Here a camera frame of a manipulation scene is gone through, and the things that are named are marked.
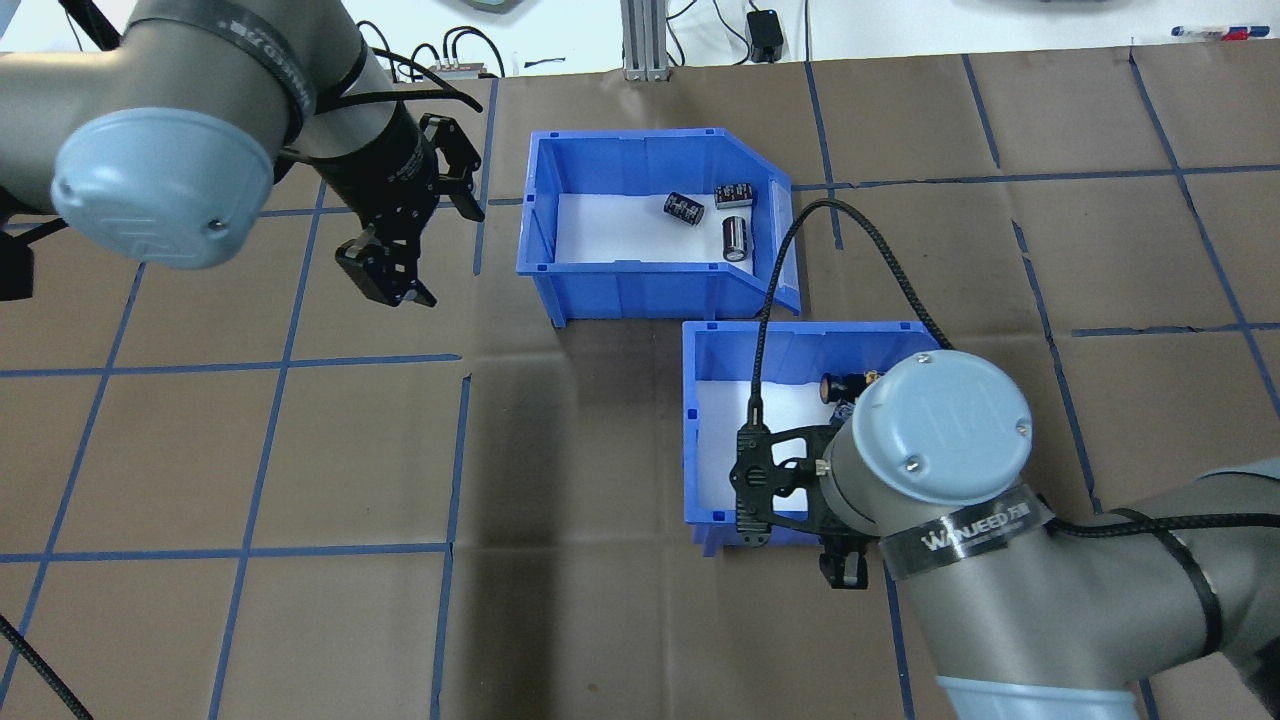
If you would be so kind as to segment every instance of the blue tape line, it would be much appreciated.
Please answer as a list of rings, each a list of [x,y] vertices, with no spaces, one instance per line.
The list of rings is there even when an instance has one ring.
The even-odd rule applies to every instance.
[[[982,120],[982,132],[987,136],[987,149],[991,150],[991,160],[1000,168],[1000,149],[996,147],[996,135],[991,131],[991,118],[987,117],[987,105],[982,101],[982,90],[978,88],[978,76],[973,72],[973,63],[969,54],[960,55],[964,63],[964,74],[969,76],[969,90],[973,91],[973,101],[978,105],[978,119]]]
[[[227,560],[239,556],[230,547],[209,550],[108,550],[95,552],[55,552],[54,562],[119,562],[127,560]]]
[[[1226,302],[1231,306],[1231,313],[1235,315],[1235,322],[1239,323],[1243,333],[1244,342],[1249,346],[1249,354],[1253,355],[1253,364],[1258,368],[1258,375],[1262,378],[1262,386],[1267,391],[1267,396],[1271,398],[1271,409],[1275,411],[1276,416],[1280,416],[1280,393],[1276,392],[1275,380],[1271,378],[1271,370],[1267,368],[1267,361],[1262,356],[1262,348],[1258,347],[1257,338],[1253,337],[1253,331],[1249,329],[1249,320],[1244,316],[1244,307],[1240,306],[1240,300],[1235,295],[1235,290],[1231,287],[1231,281],[1226,277],[1226,269],[1222,266],[1222,261],[1217,256],[1217,250],[1213,247],[1213,240],[1208,236],[1208,227],[1204,225],[1204,219],[1201,218],[1199,210],[1196,209],[1196,200],[1192,199],[1190,187],[1187,184],[1187,176],[1183,173],[1181,165],[1178,164],[1178,155],[1174,152],[1174,146],[1169,141],[1169,133],[1165,132],[1164,123],[1160,122],[1160,115],[1156,113],[1156,105],[1151,101],[1151,94],[1147,92],[1147,83],[1142,79],[1142,69],[1138,68],[1138,61],[1133,59],[1133,54],[1129,55],[1129,69],[1133,72],[1133,79],[1138,85],[1138,95],[1142,96],[1142,104],[1147,108],[1147,114],[1151,117],[1151,124],[1156,128],[1156,135],[1160,137],[1160,145],[1165,149],[1165,155],[1169,158],[1169,165],[1174,170],[1174,177],[1178,179],[1178,188],[1183,192],[1183,200],[1187,202],[1187,209],[1190,210],[1192,218],[1196,219],[1196,228],[1199,231],[1201,243],[1204,246],[1204,252],[1208,255],[1210,263],[1213,265],[1213,272],[1217,274],[1217,281],[1222,286],[1222,292],[1226,295]]]
[[[1071,337],[1126,337],[1138,334],[1194,334],[1239,332],[1240,325],[1215,325],[1201,328],[1196,325],[1155,325],[1149,328],[1084,328],[1071,331]]]
[[[266,437],[262,439],[262,455],[257,464],[257,477],[253,480],[253,495],[250,500],[248,519],[244,521],[244,536],[241,541],[239,562],[236,565],[236,583],[232,585],[230,606],[227,610],[227,625],[223,629],[223,644],[218,653],[218,670],[214,675],[214,692],[209,701],[209,720],[218,719],[223,701],[223,684],[227,680],[227,662],[230,660],[232,639],[236,635],[236,620],[239,615],[239,602],[244,591],[244,574],[248,570],[250,548],[253,544],[253,529],[257,524],[257,511],[262,503],[262,486],[266,483],[266,468],[271,460],[271,443],[275,441],[275,427],[280,419],[280,404],[284,400],[284,386],[289,378],[289,359],[293,356],[293,341],[298,333],[298,318],[302,315],[302,299],[307,290],[307,275],[311,269],[311,255],[316,246],[316,233],[320,229],[320,210],[324,208],[326,183],[320,182],[316,193],[315,213],[311,215],[311,229],[307,233],[307,249],[302,256],[302,269],[298,273],[297,291],[293,293],[293,310],[289,315],[289,332],[284,338],[284,352],[280,357],[279,375],[275,380],[275,395],[271,398],[271,413],[266,421]]]
[[[187,373],[237,373],[242,370],[279,370],[279,363],[216,363],[211,365],[157,365],[115,368],[113,375],[180,375]]]
[[[250,557],[343,557],[351,555],[421,555],[444,552],[447,543],[411,542],[385,544],[323,544],[301,547],[252,547]],[[229,560],[241,556],[237,547],[189,548],[189,550],[108,550],[55,552],[50,562],[122,562],[136,560]],[[40,562],[45,559],[40,552],[13,552],[0,555],[0,565]]]
[[[1230,173],[1275,173],[1280,165],[1219,165],[1210,168],[1180,168],[1188,176],[1216,176]]]
[[[97,383],[97,392],[93,395],[93,404],[90,406],[88,418],[84,420],[84,430],[81,433],[79,445],[76,447],[76,459],[72,461],[72,469],[67,474],[67,486],[63,488],[63,497],[58,502],[58,512],[54,515],[54,525],[49,530],[49,539],[45,542],[45,551],[40,560],[40,568],[36,570],[36,579],[32,582],[31,592],[27,596],[27,606],[22,612],[22,620],[18,623],[18,632],[27,634],[31,629],[31,620],[36,615],[36,603],[40,601],[40,591],[45,584],[45,575],[49,573],[49,564],[51,561],[54,547],[58,544],[58,536],[63,530],[63,523],[67,520],[67,509],[72,502],[72,493],[76,492],[76,480],[79,479],[81,466],[84,464],[84,454],[88,451],[88,441],[93,434],[93,424],[97,421],[97,414],[102,409],[102,397],[106,395],[106,383],[110,379],[110,370],[115,366],[115,359],[120,354],[120,345],[124,342],[124,332],[129,327],[129,318],[133,315],[133,306],[138,300],[138,288],[142,286],[142,275],[146,273],[147,265],[142,263],[138,269],[133,273],[133,284],[129,287],[129,297],[124,302],[124,310],[120,313],[120,323],[115,328],[115,338],[111,341],[111,350],[106,355],[106,365],[104,368],[101,379]],[[9,661],[5,664],[4,678],[0,679],[0,710],[4,708],[4,701],[9,694],[9,683],[13,680],[13,671],[17,666],[18,653],[12,651],[9,653]]]
[[[1138,680],[1138,689],[1147,708],[1147,720],[1160,720],[1160,707],[1156,706],[1156,693],[1151,692],[1151,680]]]
[[[827,146],[827,126],[822,120],[822,102],[818,100],[818,82],[813,77],[813,63],[805,60],[804,77],[809,82],[809,101],[813,104],[813,120],[818,128],[818,149],[822,151],[822,177],[829,186],[835,182],[831,173],[831,149]]]
[[[461,355],[440,352],[436,355],[370,355],[365,357],[317,357],[314,360],[289,360],[291,368],[332,368],[342,365],[401,365],[406,363],[456,363]],[[6,378],[56,378],[86,375],[179,375],[187,373],[241,373],[246,370],[279,370],[280,363],[219,363],[211,365],[145,365],[133,368],[52,368],[47,370],[0,370],[0,379]]]
[[[293,218],[300,215],[314,215],[315,208],[310,209],[297,209],[297,210],[262,210],[257,214],[259,218]]]
[[[902,610],[897,603],[897,584],[884,566],[884,592],[888,598],[888,621],[893,630],[893,657],[897,660],[897,687],[902,693],[902,716],[915,720],[915,701],[911,700],[911,671],[906,665],[906,641],[902,637]]]
[[[467,415],[471,407],[471,375],[462,378],[458,396],[458,429],[453,441],[453,493],[449,496],[449,529],[440,578],[440,607],[435,615],[435,660],[431,664],[431,720],[440,720],[440,692],[444,691],[444,639],[449,628],[449,596],[453,591],[453,543],[458,537],[458,507],[462,502],[462,460],[467,447]]]
[[[298,208],[294,210],[262,210],[257,214],[260,218],[306,218],[320,213],[321,215],[346,215],[353,213],[351,208],[346,205],[338,205],[335,208]]]
[[[253,547],[250,557],[347,557],[352,555],[425,555],[444,552],[443,542],[403,542],[387,544],[330,544],[312,547]]]
[[[102,368],[52,368],[49,370],[0,370],[5,378],[83,378],[102,374]]]
[[[289,360],[291,368],[335,368],[343,365],[404,365],[411,363],[456,363],[461,355],[381,355],[369,357],[321,357],[316,360]]]
[[[859,190],[870,187],[890,187],[896,184],[987,184],[1006,182],[1043,182],[1071,179],[1110,179],[1110,178],[1156,178],[1172,176],[1172,170],[1098,170],[1089,173],[1024,173],[1012,176],[966,176],[952,178],[923,178],[896,181],[865,181],[854,183]]]
[[[1039,279],[1036,277],[1036,266],[1032,264],[1030,249],[1027,246],[1027,236],[1023,227],[1014,223],[1014,237],[1018,238],[1018,249],[1023,251],[1023,268],[1027,270],[1027,282],[1032,286],[1032,295],[1036,296],[1036,310],[1041,316],[1041,327],[1044,329],[1044,342],[1048,352],[1053,357],[1053,374],[1057,377],[1057,391],[1062,396],[1062,406],[1066,409],[1066,421],[1071,428],[1071,441],[1075,442],[1075,456],[1080,461],[1080,473],[1084,474],[1084,489],[1089,495],[1089,505],[1094,512],[1102,512],[1102,503],[1094,495],[1093,464],[1089,462],[1089,452],[1084,447],[1084,433],[1080,430],[1080,420],[1075,414],[1075,401],[1071,398],[1071,386],[1066,382],[1066,372],[1062,369],[1062,354],[1053,340],[1053,328],[1048,322],[1048,309],[1044,306],[1044,293],[1041,292]]]
[[[805,60],[804,76],[809,83],[809,101],[813,104],[813,120],[818,128],[818,150],[822,152],[822,176],[826,181],[827,200],[836,199],[835,179],[831,172],[831,147],[827,145],[827,124],[822,119],[822,101],[818,100],[818,81],[813,77],[813,63]],[[845,249],[845,236],[840,228],[840,215],[831,209],[831,232],[836,238],[836,250]]]
[[[480,206],[485,208],[489,202],[489,164],[493,161],[493,124],[498,118],[498,81],[490,81],[489,85],[489,117],[485,122],[484,128],[484,161],[483,169],[480,170]],[[471,259],[471,274],[479,275],[480,266],[484,264],[484,227],[485,220],[481,220],[476,225],[476,249],[475,258]]]

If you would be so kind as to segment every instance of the white wall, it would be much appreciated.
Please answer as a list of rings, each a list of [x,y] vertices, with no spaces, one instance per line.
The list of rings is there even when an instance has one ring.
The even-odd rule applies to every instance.
[[[12,0],[0,0],[0,3]],[[672,12],[686,0],[671,0]],[[718,0],[726,19],[741,28],[748,0]],[[810,0],[814,59],[877,58],[945,53],[987,53],[1055,47],[1096,47],[1170,42],[1176,24],[1271,24],[1280,35],[1277,0]],[[123,26],[133,0],[99,0]],[[474,24],[503,51],[508,72],[518,63],[563,56],[521,69],[524,74],[598,72],[620,68],[622,19],[617,0],[518,0],[503,14],[462,0],[344,0],[356,19],[381,27],[392,49],[408,54],[444,29]],[[804,0],[756,0],[782,18],[788,58],[804,58]],[[3,4],[0,4],[3,17]],[[691,65],[728,64],[745,49],[716,18],[712,0],[673,20]],[[76,42],[54,0],[18,6],[0,51],[74,50]],[[492,67],[489,49],[475,37],[460,42],[467,61]]]

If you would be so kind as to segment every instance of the electronic component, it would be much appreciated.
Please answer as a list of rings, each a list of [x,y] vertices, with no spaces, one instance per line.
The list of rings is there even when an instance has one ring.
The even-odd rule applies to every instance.
[[[876,370],[849,375],[823,373],[822,382],[818,384],[818,395],[822,396],[824,405],[852,402],[877,379],[879,379],[879,373]]]
[[[854,416],[854,404],[841,400],[836,404],[836,409],[831,411],[831,419],[827,420],[833,428],[842,428],[850,418]]]
[[[678,192],[672,192],[667,196],[667,202],[663,204],[662,211],[682,223],[696,225],[703,222],[703,213],[707,211],[707,208],[696,200],[690,200]]]
[[[751,184],[739,182],[733,184],[721,184],[716,187],[716,209],[728,210],[730,208],[750,208],[755,200]]]
[[[746,35],[751,38],[753,63],[776,63],[782,59],[782,23],[773,10],[746,14]]]
[[[730,215],[721,223],[721,229],[724,234],[724,259],[730,263],[746,260],[746,255],[750,252],[750,247],[748,246],[749,238],[746,236],[746,218]]]

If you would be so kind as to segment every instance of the black cable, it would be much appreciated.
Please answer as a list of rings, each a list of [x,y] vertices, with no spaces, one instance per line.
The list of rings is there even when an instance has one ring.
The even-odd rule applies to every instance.
[[[474,29],[476,32],[480,32],[480,28],[477,28],[476,26],[457,26],[457,27],[451,27],[449,29],[444,31],[444,37],[440,38],[440,53],[444,53],[444,59],[445,60],[448,60],[451,56],[454,60],[458,59],[458,55],[457,55],[457,42],[453,44],[453,53],[452,54],[449,53],[449,38],[453,37],[454,32],[462,32],[462,31],[466,31],[466,29]]]
[[[724,20],[724,14],[719,12],[719,0],[712,0],[712,5],[716,6],[716,15],[721,19],[721,24],[724,26],[724,29],[727,29],[731,33],[733,33],[733,37],[741,40],[742,45],[746,45],[746,55],[744,55],[741,60],[733,63],[735,65],[741,65],[742,63],[745,63],[751,56],[751,44],[748,42],[746,38],[742,37],[741,33],[739,33],[736,29],[733,29],[733,26],[728,24],[728,22]]]
[[[676,50],[680,51],[680,65],[681,67],[686,65],[689,61],[685,59],[685,46],[681,45],[680,44],[680,38],[676,37],[676,31],[672,29],[672,27],[671,27],[671,20],[667,20],[667,32],[671,35],[671,38],[673,41],[676,41]]]
[[[372,102],[396,102],[397,100],[460,100],[476,113],[484,113],[484,105],[476,102],[475,97],[461,90],[387,90],[381,92],[343,95],[326,106],[323,113]]]
[[[431,56],[435,58],[435,64],[439,65],[440,64],[440,53],[430,42],[420,42],[419,46],[415,47],[413,51],[408,54],[408,59],[410,60],[417,60],[417,54],[421,53],[424,49],[431,51]],[[415,70],[412,68],[410,68],[410,76],[408,76],[408,78],[410,79],[420,79],[420,76],[415,76],[413,72]]]
[[[1222,512],[1216,515],[1175,515],[1119,523],[1115,525],[1075,525],[1055,518],[1048,529],[1078,538],[1121,538],[1172,530],[1208,530],[1216,528],[1280,528],[1280,515],[1268,512]]]
[[[65,13],[65,14],[67,14],[67,27],[72,28],[72,36],[76,37],[76,47],[79,47],[81,53],[83,53],[84,51],[84,45],[79,41],[79,33],[76,32],[76,23],[72,22],[72,14],[70,13]]]
[[[566,58],[543,58],[541,60],[529,60],[525,63],[526,68],[536,68],[538,65],[545,63],[563,63]]]
[[[61,698],[63,703],[67,705],[67,708],[72,711],[72,715],[79,720],[93,720],[93,716],[84,708],[84,703],[76,697],[76,693],[73,693],[72,689],[67,687],[67,683],[58,676],[58,673],[55,673],[54,669],[45,662],[45,659],[36,652],[36,648],[31,647],[31,643],[27,642],[27,638],[22,637],[18,628],[9,624],[9,620],[5,619],[4,615],[0,615],[0,634],[4,635],[4,639],[9,641],[9,644],[18,651],[18,655],[20,655],[23,660],[31,664],[31,666],[36,670],[36,674],[54,689],[54,693]]]
[[[795,240],[796,233],[800,232],[800,225],[804,224],[805,219],[812,215],[819,208],[835,208],[841,213],[849,215],[867,236],[870,237],[872,242],[876,243],[876,249],[879,250],[881,256],[884,258],[884,264],[888,265],[891,273],[893,273],[893,279],[897,281],[897,287],[902,290],[902,295],[906,296],[906,302],[915,311],[915,316],[920,319],[924,328],[933,334],[933,338],[945,350],[951,350],[951,341],[942,334],[942,329],[938,324],[933,322],[933,316],[920,302],[919,296],[915,295],[915,288],[911,287],[911,282],[906,279],[906,273],[902,272],[902,265],[899,264],[897,258],[890,249],[888,242],[884,241],[884,236],[881,234],[879,229],[867,219],[865,215],[858,211],[856,208],[845,202],[844,200],[836,199],[820,199],[804,206],[796,219],[787,228],[786,234],[782,236],[782,243],[778,246],[778,259],[773,263],[773,274],[769,277],[769,286],[764,293],[764,306],[760,309],[760,329],[755,338],[755,364],[751,366],[751,397],[746,401],[746,424],[760,427],[764,424],[764,400],[760,397],[760,368],[764,365],[764,337],[769,327],[769,313],[773,310],[773,295],[778,291],[778,279],[782,277],[782,265],[787,259],[787,250],[791,247],[791,241]]]
[[[41,224],[38,227],[35,227],[35,228],[31,228],[29,231],[27,231],[27,232],[19,234],[18,237],[15,237],[14,240],[17,240],[18,242],[20,242],[23,245],[31,245],[31,243],[36,242],[37,240],[44,240],[44,238],[54,234],[55,232],[58,232],[58,231],[60,231],[60,229],[63,229],[65,227],[67,227],[67,220],[64,220],[61,218],[54,218],[52,220],[49,220],[47,223],[44,223],[44,224]]]
[[[397,91],[394,94],[362,92],[360,95],[347,95],[347,96],[339,97],[332,105],[329,105],[328,108],[325,108],[324,110],[320,110],[320,111],[328,113],[329,110],[337,110],[338,108],[351,108],[352,105],[365,105],[365,104],[369,104],[369,102],[385,102],[388,100],[397,100],[397,99],[398,100],[440,99],[440,100],[461,100],[462,102],[465,102],[467,105],[467,108],[471,108],[476,113],[484,113],[484,105],[481,105],[480,102],[477,102],[475,97],[471,97],[466,92],[462,92],[461,90],[458,90],[458,88],[453,87],[452,85],[444,82],[444,79],[442,79],[440,76],[433,73],[430,69],[428,69],[426,67],[424,67],[421,63],[419,63],[416,60],[410,60],[408,58],[406,58],[403,55],[399,55],[397,53],[390,53],[388,50],[379,50],[379,49],[374,47],[372,51],[374,51],[374,55],[378,55],[379,58],[385,58],[388,60],[393,60],[396,63],[401,63],[402,65],[406,65],[406,67],[408,67],[411,69],[417,70],[419,73],[422,74],[422,77],[425,77],[426,79],[434,82],[438,87],[440,87],[442,90],[444,90],[444,92],[442,94],[442,92],[438,92],[438,91],[434,91],[434,90],[408,90],[408,91]],[[380,97],[380,99],[376,99],[376,100],[374,99],[375,96],[383,96],[383,95],[396,95],[397,97]]]
[[[680,10],[678,13],[676,13],[675,15],[667,15],[667,19],[668,19],[668,20],[673,20],[673,19],[678,18],[680,15],[684,15],[685,13],[687,13],[687,12],[689,12],[689,9],[690,9],[690,8],[692,8],[692,6],[694,6],[694,5],[696,5],[696,4],[698,4],[698,0],[689,0],[689,4],[687,4],[687,5],[685,5],[685,6],[684,6],[684,9],[681,9],[681,10]]]
[[[374,29],[374,32],[378,33],[378,38],[383,41],[383,50],[385,50],[387,53],[390,53],[392,51],[392,45],[390,45],[390,42],[387,42],[387,36],[383,35],[383,31],[379,29],[378,26],[375,26],[374,23],[371,23],[369,20],[360,20],[358,23],[356,23],[356,29],[358,31],[360,28],[366,27],[366,26],[371,27]],[[378,49],[374,47],[372,50],[374,50],[374,54],[378,55]],[[378,56],[379,58],[385,58],[387,55],[378,55]],[[396,76],[396,63],[388,63],[388,65],[389,65],[389,69],[392,70],[392,82],[398,82],[398,78]]]
[[[493,44],[493,40],[489,40],[489,36],[479,29],[467,28],[453,36],[453,46],[451,47],[453,50],[453,59],[458,59],[458,41],[468,35],[474,35],[489,45],[489,49],[493,50],[494,59],[498,60],[498,76],[507,77],[507,67],[502,63],[502,53],[498,51],[498,46]]]
[[[99,50],[115,50],[120,46],[120,32],[106,19],[93,0],[58,0],[58,4],[76,20],[76,24],[81,26]]]

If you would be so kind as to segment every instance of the storage bin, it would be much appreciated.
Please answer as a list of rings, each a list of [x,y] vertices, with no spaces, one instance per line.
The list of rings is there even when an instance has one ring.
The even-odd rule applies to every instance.
[[[728,474],[736,460],[737,429],[755,359],[755,322],[698,322],[684,325],[685,521],[710,557],[741,544]],[[886,372],[900,360],[938,343],[920,323],[769,323],[760,372],[764,423],[773,432],[824,424],[833,406],[818,397],[823,373]],[[796,452],[774,447],[778,461]],[[777,498],[774,509],[803,518],[804,491]],[[814,544],[815,536],[773,528],[769,544]]]
[[[755,193],[751,254],[742,264],[724,261],[718,250],[698,260],[646,259],[653,255],[649,243],[628,238],[636,232],[634,225],[654,222],[664,223],[663,242],[690,236],[699,228],[681,225],[662,213],[667,195],[708,196],[718,184],[742,182]],[[588,261],[566,259],[567,252],[557,256],[557,250],[564,250],[559,246],[568,245],[568,238],[559,236],[568,217],[561,214],[566,196],[575,208],[584,199],[618,199],[623,204],[630,199],[628,214],[620,213],[590,237],[575,236],[575,243],[589,249]],[[713,218],[714,204],[705,205],[708,217],[700,225],[707,227],[700,229],[713,233],[718,249],[721,227]],[[722,128],[536,132],[529,149],[516,272],[532,278],[558,328],[579,318],[751,318],[764,301],[791,220],[791,179]],[[644,247],[627,247],[628,242]],[[794,251],[774,302],[800,313]]]

